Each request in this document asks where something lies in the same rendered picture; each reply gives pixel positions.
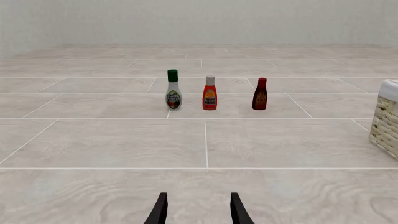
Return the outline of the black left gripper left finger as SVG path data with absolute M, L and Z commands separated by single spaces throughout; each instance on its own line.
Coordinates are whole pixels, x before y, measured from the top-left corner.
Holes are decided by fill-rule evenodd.
M 161 192 L 144 224 L 165 224 L 167 219 L 167 193 Z

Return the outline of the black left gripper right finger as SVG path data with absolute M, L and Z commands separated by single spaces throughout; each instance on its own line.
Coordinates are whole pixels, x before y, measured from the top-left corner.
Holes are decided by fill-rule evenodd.
M 236 192 L 231 193 L 230 210 L 233 224 L 255 224 Z

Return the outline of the woven basket with white liner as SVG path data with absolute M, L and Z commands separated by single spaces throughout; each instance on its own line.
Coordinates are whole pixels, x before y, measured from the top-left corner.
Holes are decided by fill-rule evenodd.
M 398 160 L 398 80 L 381 83 L 369 141 Z

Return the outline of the dark brown sauce bottle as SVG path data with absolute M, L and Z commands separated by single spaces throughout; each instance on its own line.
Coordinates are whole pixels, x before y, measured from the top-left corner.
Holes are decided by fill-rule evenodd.
M 254 92 L 252 99 L 252 108 L 254 110 L 265 110 L 267 106 L 267 89 L 266 89 L 266 78 L 259 78 L 257 88 Z

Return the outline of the red ketchup bottle grey cap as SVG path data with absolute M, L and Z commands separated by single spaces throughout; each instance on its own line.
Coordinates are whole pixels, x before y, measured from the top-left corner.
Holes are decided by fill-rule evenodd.
M 202 108 L 204 110 L 216 110 L 218 97 L 215 87 L 215 77 L 206 76 L 206 85 L 203 90 Z

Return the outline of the white green-capped dressing bottle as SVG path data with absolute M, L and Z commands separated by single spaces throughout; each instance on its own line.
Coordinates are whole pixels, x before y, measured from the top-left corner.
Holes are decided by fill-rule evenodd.
M 165 95 L 165 102 L 170 110 L 178 110 L 182 105 L 182 93 L 178 85 L 178 71 L 167 71 L 168 89 Z

